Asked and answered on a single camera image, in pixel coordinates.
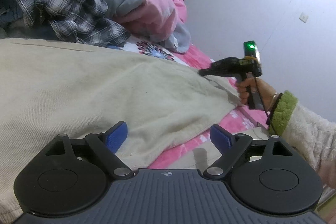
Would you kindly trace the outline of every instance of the metal screw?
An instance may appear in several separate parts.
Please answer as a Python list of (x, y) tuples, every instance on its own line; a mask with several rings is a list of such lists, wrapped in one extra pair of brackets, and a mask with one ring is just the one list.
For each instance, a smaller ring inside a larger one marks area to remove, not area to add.
[(129, 170), (126, 167), (119, 167), (117, 169), (114, 170), (114, 174), (120, 177), (124, 177), (129, 175), (129, 173), (131, 173), (131, 170)]
[(207, 169), (207, 173), (213, 176), (219, 176), (223, 174), (223, 169), (219, 167), (210, 167)]

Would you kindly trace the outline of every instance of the green cuff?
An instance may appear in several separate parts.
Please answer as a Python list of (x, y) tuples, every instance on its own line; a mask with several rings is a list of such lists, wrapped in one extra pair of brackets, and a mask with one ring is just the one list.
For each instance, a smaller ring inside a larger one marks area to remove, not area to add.
[[(285, 131), (297, 102), (298, 99), (287, 90), (278, 102), (277, 108), (273, 114), (272, 124), (279, 136)], [(269, 128), (270, 132), (274, 133), (272, 127)]]

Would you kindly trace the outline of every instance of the wall outlet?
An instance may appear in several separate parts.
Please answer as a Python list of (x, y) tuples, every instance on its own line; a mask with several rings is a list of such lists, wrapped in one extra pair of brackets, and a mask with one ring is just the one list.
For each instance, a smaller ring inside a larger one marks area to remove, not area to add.
[(308, 15), (306, 15), (305, 13), (302, 13), (300, 16), (300, 20), (306, 23), (308, 20)]

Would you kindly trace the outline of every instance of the white wall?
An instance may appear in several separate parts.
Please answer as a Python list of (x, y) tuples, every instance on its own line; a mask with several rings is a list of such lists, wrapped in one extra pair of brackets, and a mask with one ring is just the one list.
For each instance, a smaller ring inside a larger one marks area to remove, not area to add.
[[(186, 0), (193, 43), (211, 58), (261, 49), (263, 79), (336, 121), (336, 0)], [(308, 14), (307, 23), (299, 20)]]

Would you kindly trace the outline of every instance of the human hand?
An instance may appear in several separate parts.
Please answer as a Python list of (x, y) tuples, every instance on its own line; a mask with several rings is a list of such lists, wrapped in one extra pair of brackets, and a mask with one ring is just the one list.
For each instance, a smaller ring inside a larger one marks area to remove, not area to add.
[[(274, 95), (276, 94), (276, 90), (269, 84), (267, 84), (264, 80), (260, 78), (256, 78), (258, 88), (260, 91), (260, 96), (263, 100), (266, 110), (269, 110), (272, 106), (272, 100)], [(249, 97), (249, 93), (247, 92), (246, 87), (250, 86), (251, 89), (256, 89), (256, 83), (254, 78), (247, 78), (240, 84), (236, 83), (236, 87), (239, 93), (239, 98), (241, 99), (241, 103), (246, 105), (247, 98)]]

